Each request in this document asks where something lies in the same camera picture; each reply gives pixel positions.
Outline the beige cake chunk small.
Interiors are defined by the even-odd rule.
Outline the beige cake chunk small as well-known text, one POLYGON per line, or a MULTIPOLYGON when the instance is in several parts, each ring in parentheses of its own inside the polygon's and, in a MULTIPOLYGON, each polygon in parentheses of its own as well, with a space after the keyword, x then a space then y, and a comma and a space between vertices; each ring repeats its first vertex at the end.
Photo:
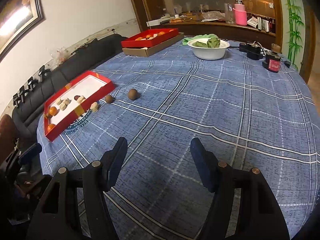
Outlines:
POLYGON ((91 110, 92 112, 97 112, 98 109, 99 109, 99 103, 93 102, 93 103, 91 104, 91 106, 90 106, 90 110, 91 110))

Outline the beige cake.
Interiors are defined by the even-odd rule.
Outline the beige cake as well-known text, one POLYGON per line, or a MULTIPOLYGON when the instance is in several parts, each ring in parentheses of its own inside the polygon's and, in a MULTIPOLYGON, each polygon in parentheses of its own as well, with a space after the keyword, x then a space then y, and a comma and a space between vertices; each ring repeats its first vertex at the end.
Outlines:
POLYGON ((70 100, 69 100, 69 98, 66 98, 66 99, 64 99, 63 100, 63 103, 65 104, 65 105, 68 105, 68 104, 70 104, 70 100))
POLYGON ((61 98, 58 98, 55 103, 56 103, 57 105, 60 105, 60 104, 62 103, 61 98))

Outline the white cake block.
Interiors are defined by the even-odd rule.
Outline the white cake block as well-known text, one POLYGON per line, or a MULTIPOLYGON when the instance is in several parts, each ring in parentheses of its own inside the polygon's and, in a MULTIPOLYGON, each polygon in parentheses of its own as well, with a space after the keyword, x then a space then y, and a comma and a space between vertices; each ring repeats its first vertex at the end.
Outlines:
POLYGON ((82 103, 86 98, 82 95, 82 96, 79 96, 78 99, 77 99, 77 103, 82 103))

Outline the black leather sofa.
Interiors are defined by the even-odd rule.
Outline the black leather sofa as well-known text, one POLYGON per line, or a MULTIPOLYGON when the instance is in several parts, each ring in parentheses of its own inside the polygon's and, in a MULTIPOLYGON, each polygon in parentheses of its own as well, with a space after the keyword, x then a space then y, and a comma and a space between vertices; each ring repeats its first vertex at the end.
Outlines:
POLYGON ((31 91, 25 90, 24 95, 16 93, 13 96, 15 108, 11 118, 17 137, 35 141, 45 101, 83 72, 92 70, 121 53, 121 42, 125 39, 119 34, 113 34, 83 44, 70 58, 49 72, 42 81, 37 82, 31 91))

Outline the red tray white inside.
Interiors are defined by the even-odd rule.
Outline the red tray white inside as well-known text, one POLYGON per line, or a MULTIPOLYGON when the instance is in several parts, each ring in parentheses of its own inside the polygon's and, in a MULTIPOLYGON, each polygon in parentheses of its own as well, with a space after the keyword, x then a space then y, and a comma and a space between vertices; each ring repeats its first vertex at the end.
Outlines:
POLYGON ((46 138, 54 141, 71 123, 89 110, 93 102, 102 99, 115 88, 115 84, 109 78, 89 70, 67 83, 44 103, 43 127, 46 138), (74 100, 76 95, 83 95, 86 99, 79 104, 74 100), (64 111, 55 103, 58 98, 62 101, 69 98, 71 101, 64 111), (47 119, 46 114, 53 106, 58 110, 57 115, 47 119), (55 124, 50 132, 47 131, 49 124, 55 124))

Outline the blue plaid tablecloth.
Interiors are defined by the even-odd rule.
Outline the blue plaid tablecloth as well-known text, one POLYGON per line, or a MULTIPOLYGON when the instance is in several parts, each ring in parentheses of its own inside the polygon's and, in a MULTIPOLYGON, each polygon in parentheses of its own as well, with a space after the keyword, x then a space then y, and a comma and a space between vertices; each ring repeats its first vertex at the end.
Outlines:
POLYGON ((118 54, 95 72, 116 85, 114 103, 99 102, 54 141, 37 128, 45 174, 83 168, 125 137, 117 183, 105 193, 120 239, 195 239, 213 195, 190 153, 199 138, 236 169, 259 168, 294 236, 319 197, 319 116, 293 67, 273 73, 233 42, 205 61, 181 42, 152 55, 118 54), (127 97, 136 89, 139 98, 127 97))

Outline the brown cardboard box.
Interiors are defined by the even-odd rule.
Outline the brown cardboard box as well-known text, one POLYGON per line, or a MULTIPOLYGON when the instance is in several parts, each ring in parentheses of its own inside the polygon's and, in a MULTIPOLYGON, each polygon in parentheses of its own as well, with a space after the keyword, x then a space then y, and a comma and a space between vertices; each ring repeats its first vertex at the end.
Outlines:
POLYGON ((184 38, 184 33, 179 33, 177 36, 168 39, 160 44, 157 44, 150 48, 123 48, 123 53, 129 56, 138 56, 138 57, 150 57, 151 55, 168 48, 169 46, 175 44, 176 42, 184 38))

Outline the white bowl with greens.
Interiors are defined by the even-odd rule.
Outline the white bowl with greens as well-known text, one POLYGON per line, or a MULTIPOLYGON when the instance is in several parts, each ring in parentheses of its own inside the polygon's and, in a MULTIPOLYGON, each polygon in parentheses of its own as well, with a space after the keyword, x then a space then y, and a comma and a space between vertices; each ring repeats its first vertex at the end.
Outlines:
POLYGON ((196 38, 187 42, 193 54, 202 60, 219 60, 230 47, 227 41, 219 38, 196 38))

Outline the red black device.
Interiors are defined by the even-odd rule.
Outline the red black device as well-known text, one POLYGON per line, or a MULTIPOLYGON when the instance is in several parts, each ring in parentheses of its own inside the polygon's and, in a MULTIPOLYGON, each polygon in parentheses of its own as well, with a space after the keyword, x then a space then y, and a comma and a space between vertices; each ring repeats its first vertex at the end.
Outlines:
POLYGON ((270 51, 265 54, 265 60, 262 62, 262 66, 268 71, 277 73, 280 70, 280 61, 280 56, 270 51))

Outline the black charger box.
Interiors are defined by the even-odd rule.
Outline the black charger box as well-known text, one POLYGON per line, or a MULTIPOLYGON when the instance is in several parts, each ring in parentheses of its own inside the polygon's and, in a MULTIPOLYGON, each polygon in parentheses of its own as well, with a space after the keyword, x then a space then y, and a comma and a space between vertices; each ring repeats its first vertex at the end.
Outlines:
POLYGON ((247 57, 252 60, 263 58, 262 47, 259 44, 243 43, 239 44, 239 51, 246 53, 247 57))

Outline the green cloth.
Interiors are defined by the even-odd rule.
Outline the green cloth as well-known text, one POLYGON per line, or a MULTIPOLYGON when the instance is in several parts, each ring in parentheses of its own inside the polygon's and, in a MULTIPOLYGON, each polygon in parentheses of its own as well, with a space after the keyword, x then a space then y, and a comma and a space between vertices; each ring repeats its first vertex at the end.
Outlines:
POLYGON ((187 43, 190 41, 190 40, 194 40, 194 39, 199 39, 199 38, 219 38, 217 35, 215 34, 204 34, 204 35, 196 35, 196 36, 186 36, 183 41, 182 41, 182 44, 184 46, 187 45, 187 43))

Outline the far red fruit box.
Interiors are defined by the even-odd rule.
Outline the far red fruit box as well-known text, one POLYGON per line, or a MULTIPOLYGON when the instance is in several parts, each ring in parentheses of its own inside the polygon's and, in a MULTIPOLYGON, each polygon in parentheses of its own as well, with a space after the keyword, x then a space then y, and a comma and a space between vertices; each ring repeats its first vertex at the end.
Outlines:
POLYGON ((177 28, 148 29, 121 41, 123 48, 151 48, 179 35, 177 28))

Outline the wooden sideboard counter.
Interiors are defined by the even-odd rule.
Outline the wooden sideboard counter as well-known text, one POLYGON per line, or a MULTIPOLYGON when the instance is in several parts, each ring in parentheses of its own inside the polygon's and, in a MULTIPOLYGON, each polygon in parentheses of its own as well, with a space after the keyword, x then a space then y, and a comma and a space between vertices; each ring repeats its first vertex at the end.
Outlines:
POLYGON ((202 16, 192 14, 190 12, 180 14, 181 20, 174 22, 161 21, 159 25, 153 26, 156 28, 177 28, 187 36, 196 36, 203 34, 215 34, 219 38, 226 40, 235 40, 240 42, 257 41, 264 47, 270 49, 271 44, 282 46, 283 38, 273 32, 266 32, 251 26, 243 26, 237 24, 226 23, 225 21, 203 22, 202 16))

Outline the pink thermos bottle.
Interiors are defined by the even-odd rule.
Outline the pink thermos bottle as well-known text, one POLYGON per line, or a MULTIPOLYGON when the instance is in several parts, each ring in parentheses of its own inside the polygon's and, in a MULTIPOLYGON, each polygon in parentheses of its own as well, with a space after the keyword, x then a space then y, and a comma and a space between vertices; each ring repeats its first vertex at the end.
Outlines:
POLYGON ((235 0, 233 11, 234 11, 236 24, 246 26, 247 12, 242 0, 235 0))

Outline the framed wall picture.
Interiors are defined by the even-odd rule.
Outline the framed wall picture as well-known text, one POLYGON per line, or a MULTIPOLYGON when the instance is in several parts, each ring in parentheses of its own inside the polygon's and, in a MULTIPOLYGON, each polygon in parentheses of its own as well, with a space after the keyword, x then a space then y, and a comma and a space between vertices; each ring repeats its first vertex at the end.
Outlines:
POLYGON ((1 59, 43 19, 41 0, 1 0, 1 59))

